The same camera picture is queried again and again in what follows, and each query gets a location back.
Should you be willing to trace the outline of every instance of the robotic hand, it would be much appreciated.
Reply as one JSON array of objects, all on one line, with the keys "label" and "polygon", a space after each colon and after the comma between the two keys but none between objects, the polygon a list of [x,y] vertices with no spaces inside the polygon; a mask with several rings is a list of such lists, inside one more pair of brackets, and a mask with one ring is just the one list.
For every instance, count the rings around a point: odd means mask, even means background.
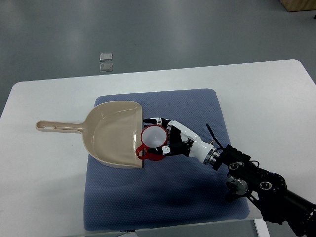
[{"label": "robotic hand", "polygon": [[143,122],[161,125],[168,132],[168,145],[149,148],[149,153],[164,156],[184,154],[187,157],[195,157],[201,163],[205,163],[216,152],[216,148],[213,145],[202,141],[196,133],[175,120],[147,118]]}]

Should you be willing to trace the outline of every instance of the blue mat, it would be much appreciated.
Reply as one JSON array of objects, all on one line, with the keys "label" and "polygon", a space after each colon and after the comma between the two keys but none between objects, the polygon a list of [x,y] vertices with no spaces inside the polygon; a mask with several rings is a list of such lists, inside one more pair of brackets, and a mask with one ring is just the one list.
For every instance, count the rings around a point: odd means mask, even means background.
[{"label": "blue mat", "polygon": [[[99,97],[95,105],[131,100],[143,107],[143,118],[177,120],[203,141],[211,136],[230,143],[215,91],[166,91]],[[183,155],[162,161],[144,161],[143,169],[104,166],[89,156],[84,194],[84,227],[96,230],[133,230],[190,223],[244,219],[249,214],[245,198],[225,201],[227,167],[218,171]]]}]

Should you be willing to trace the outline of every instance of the robotic arm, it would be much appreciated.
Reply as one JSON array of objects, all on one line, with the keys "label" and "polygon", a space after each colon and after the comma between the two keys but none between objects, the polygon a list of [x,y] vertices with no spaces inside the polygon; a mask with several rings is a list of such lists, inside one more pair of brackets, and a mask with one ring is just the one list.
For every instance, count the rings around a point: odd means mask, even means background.
[{"label": "robotic arm", "polygon": [[288,190],[282,176],[259,168],[259,162],[250,160],[250,156],[231,145],[223,148],[208,124],[207,128],[220,146],[218,149],[203,142],[197,134],[177,121],[164,118],[143,121],[161,125],[168,132],[168,145],[150,148],[149,153],[165,156],[184,154],[197,158],[205,165],[212,165],[214,170],[225,164],[229,170],[226,179],[229,188],[227,201],[246,197],[261,211],[265,221],[280,225],[286,221],[297,236],[316,236],[316,205]]}]

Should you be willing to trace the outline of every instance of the cardboard box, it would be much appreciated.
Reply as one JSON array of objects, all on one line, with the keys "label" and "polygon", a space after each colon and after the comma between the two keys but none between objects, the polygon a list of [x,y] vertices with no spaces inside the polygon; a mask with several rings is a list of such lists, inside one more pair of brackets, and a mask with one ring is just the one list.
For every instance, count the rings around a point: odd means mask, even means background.
[{"label": "cardboard box", "polygon": [[316,0],[280,0],[287,11],[316,10]]}]

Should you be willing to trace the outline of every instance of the red mug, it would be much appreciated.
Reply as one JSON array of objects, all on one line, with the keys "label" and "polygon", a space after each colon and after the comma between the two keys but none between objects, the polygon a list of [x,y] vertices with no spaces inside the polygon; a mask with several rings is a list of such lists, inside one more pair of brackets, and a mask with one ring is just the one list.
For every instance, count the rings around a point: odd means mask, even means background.
[{"label": "red mug", "polygon": [[[140,135],[140,139],[142,141],[142,145],[136,149],[136,155],[139,159],[151,159],[154,161],[162,160],[164,155],[156,155],[153,153],[147,152],[148,148],[162,147],[167,145],[168,133],[164,127],[160,125],[149,125],[145,127]],[[145,150],[145,154],[140,156],[140,152]]]}]

